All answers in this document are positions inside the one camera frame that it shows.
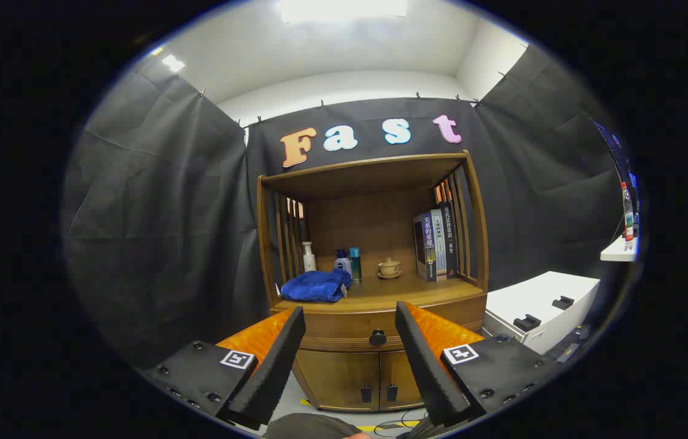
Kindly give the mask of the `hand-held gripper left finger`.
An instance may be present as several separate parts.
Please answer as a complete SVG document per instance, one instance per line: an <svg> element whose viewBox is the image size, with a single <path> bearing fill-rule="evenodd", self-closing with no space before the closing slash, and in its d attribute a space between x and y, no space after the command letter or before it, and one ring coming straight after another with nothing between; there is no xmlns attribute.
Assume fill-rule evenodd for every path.
<svg viewBox="0 0 688 439"><path fill-rule="evenodd" d="M302 307L278 312L224 341L192 341L141 375L210 418L267 425L307 331Z"/></svg>

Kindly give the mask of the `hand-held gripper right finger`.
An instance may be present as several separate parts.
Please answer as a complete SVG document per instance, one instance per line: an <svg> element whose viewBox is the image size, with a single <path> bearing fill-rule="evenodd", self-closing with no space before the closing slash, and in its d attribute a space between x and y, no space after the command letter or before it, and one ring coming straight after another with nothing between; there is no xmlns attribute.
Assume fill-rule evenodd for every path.
<svg viewBox="0 0 688 439"><path fill-rule="evenodd" d="M409 302L395 328L430 420L447 427L515 403L558 372L558 363L506 335L482 337Z"/></svg>

